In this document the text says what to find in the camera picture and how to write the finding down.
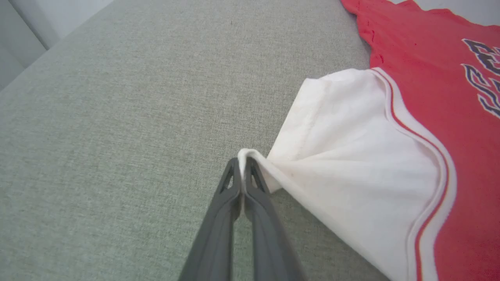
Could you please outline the grey fabric sofa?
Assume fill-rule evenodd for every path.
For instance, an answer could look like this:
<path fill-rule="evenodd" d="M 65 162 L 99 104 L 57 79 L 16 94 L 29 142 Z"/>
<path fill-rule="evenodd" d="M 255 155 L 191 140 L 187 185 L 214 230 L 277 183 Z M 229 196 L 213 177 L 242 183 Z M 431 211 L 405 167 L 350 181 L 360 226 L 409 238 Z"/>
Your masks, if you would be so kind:
<path fill-rule="evenodd" d="M 177 281 L 227 161 L 366 69 L 340 0 L 117 0 L 0 91 L 0 281 Z"/>

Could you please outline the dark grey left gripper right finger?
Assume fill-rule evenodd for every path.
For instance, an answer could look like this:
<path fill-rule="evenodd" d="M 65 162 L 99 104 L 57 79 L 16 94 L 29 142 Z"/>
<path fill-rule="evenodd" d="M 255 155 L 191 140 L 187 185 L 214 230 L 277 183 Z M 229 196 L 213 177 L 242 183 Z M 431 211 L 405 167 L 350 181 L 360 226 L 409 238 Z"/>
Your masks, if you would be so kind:
<path fill-rule="evenodd" d="M 307 281 L 254 158 L 246 159 L 243 187 L 245 215 L 252 223 L 254 281 Z"/>

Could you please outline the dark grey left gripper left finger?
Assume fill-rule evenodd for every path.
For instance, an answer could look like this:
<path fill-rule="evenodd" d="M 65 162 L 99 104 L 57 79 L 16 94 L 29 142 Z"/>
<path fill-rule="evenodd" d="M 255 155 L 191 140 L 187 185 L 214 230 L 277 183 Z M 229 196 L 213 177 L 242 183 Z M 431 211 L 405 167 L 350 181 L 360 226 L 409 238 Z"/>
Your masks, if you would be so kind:
<path fill-rule="evenodd" d="M 178 281 L 232 281 L 233 225 L 241 210 L 239 160 L 227 162 Z"/>

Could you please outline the red and white jersey shirt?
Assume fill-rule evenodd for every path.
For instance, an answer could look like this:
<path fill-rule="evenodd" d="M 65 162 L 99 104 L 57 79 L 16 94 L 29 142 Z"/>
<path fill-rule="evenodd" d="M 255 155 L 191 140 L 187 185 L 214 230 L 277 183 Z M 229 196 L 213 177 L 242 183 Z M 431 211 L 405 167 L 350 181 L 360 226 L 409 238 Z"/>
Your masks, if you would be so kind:
<path fill-rule="evenodd" d="M 500 281 L 500 9 L 340 0 L 368 69 L 302 83 L 268 156 L 287 191 L 391 281 Z"/>

